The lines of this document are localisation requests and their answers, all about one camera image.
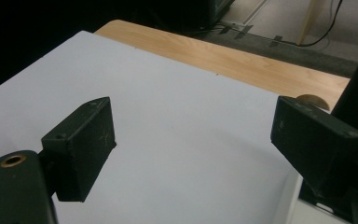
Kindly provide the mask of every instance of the black wire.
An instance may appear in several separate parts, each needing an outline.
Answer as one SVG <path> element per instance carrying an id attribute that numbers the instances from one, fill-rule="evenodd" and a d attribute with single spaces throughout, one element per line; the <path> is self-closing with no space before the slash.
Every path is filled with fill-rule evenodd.
<path id="1" fill-rule="evenodd" d="M 260 36 L 260 35 L 253 35 L 253 36 L 257 36 L 257 37 L 260 37 L 260 38 L 264 38 L 264 39 L 268 39 L 268 40 L 271 40 L 273 42 L 277 42 L 277 43 L 283 43 L 283 44 L 287 44 L 287 45 L 292 45 L 292 46 L 296 46 L 296 47 L 301 47 L 301 48 L 306 48 L 306 47 L 310 47 L 310 46 L 313 46 L 319 42 L 321 42 L 321 40 L 323 40 L 325 37 L 328 36 L 328 34 L 330 33 L 330 31 L 333 29 L 335 23 L 336 23 L 336 18 L 337 18 L 337 15 L 338 15 L 338 11 L 341 7 L 341 4 L 342 4 L 342 1 L 343 0 L 339 0 L 338 2 L 338 5 L 337 5 L 337 9 L 336 9 L 336 12 L 335 12 L 335 15 L 334 15 L 334 18 L 333 18 L 333 21 L 331 22 L 330 24 L 330 27 L 329 29 L 326 31 L 326 33 L 320 37 L 319 39 L 317 39 L 316 41 L 312 42 L 312 43 L 309 43 L 309 44 L 295 44 L 293 42 L 289 42 L 289 41 L 283 41 L 283 40 L 275 40 L 275 39 L 270 39 L 270 38 L 267 38 L 267 37 L 263 37 L 263 36 Z M 224 26 L 224 27 L 227 27 L 225 24 L 216 24 L 216 25 L 220 25 L 220 26 Z M 224 30 L 225 28 L 215 28 L 215 29 L 210 29 L 210 30 L 203 30 L 203 31 L 198 31 L 198 32 L 187 32 L 187 33 L 183 33 L 183 35 L 188 35 L 190 37 L 195 37 L 196 35 L 201 35 L 201 34 L 204 34 L 204 33 L 208 33 L 208 32 L 214 32 L 214 31 L 222 31 Z M 230 30 L 233 30 L 233 31 L 236 31 L 236 32 L 239 32 L 239 33 L 242 33 L 244 35 L 251 35 L 251 34 L 247 34 L 247 33 L 243 33 L 242 31 L 240 30 L 237 30 L 237 29 L 233 29 L 231 27 Z"/>
<path id="2" fill-rule="evenodd" d="M 315 42 L 312 42 L 312 43 L 310 43 L 310 44 L 300 44 L 300 45 L 298 45 L 299 47 L 305 48 L 305 47 L 310 47 L 310 46 L 312 46 L 312 45 L 315 45 L 315 44 L 319 43 L 321 40 L 323 40 L 323 39 L 330 33 L 330 31 L 331 31 L 331 30 L 333 29 L 333 27 L 334 27 L 334 24 L 336 23 L 336 18 L 337 18 L 337 15 L 338 15 L 339 8 L 341 7 L 342 1 L 343 1 L 343 0 L 339 0 L 339 2 L 338 2 L 338 6 L 337 6 L 337 9 L 336 9 L 336 13 L 334 14 L 333 21 L 331 22 L 331 25 L 330 25 L 329 29 L 327 30 L 327 32 L 326 32 L 321 38 L 319 38 L 318 40 L 316 40 Z"/>

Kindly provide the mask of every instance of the brass insert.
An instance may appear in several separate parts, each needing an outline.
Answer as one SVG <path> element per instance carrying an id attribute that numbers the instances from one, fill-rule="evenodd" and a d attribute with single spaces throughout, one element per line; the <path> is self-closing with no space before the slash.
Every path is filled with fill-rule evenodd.
<path id="1" fill-rule="evenodd" d="M 27 158 L 26 156 L 21 154 L 8 157 L 1 162 L 1 167 L 8 168 L 8 167 L 16 166 L 22 163 L 23 161 L 25 161 L 26 158 Z"/>

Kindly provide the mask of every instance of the gray floor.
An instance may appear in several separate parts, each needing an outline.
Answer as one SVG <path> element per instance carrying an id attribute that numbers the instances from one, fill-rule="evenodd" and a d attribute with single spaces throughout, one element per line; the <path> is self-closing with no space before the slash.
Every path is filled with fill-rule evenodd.
<path id="1" fill-rule="evenodd" d="M 318 6 L 318 16 L 303 43 L 311 43 L 323 36 L 331 24 L 338 0 L 322 2 Z M 216 25 L 216 30 L 194 37 L 334 75 L 351 77 L 358 65 L 358 0 L 343 1 L 334 28 L 329 36 L 316 45 L 301 48 L 273 40 L 280 38 L 285 42 L 296 42 L 308 3 L 309 0 L 236 0 L 233 8 Z"/>

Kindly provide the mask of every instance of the white paper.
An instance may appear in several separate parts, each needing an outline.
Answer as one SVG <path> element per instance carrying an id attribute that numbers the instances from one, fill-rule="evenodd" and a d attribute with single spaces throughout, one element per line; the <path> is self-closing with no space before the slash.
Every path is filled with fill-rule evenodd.
<path id="1" fill-rule="evenodd" d="M 0 86 L 0 156 L 109 96 L 117 147 L 60 223 L 271 223 L 291 165 L 270 143 L 278 95 L 80 32 Z"/>

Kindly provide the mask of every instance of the wooden table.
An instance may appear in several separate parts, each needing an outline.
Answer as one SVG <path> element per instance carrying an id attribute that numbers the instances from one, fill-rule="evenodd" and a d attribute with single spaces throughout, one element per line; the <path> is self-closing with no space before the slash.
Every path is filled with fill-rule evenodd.
<path id="1" fill-rule="evenodd" d="M 333 108 L 349 79 L 126 21 L 95 32 L 138 49 L 232 77 L 280 95 L 316 95 Z"/>

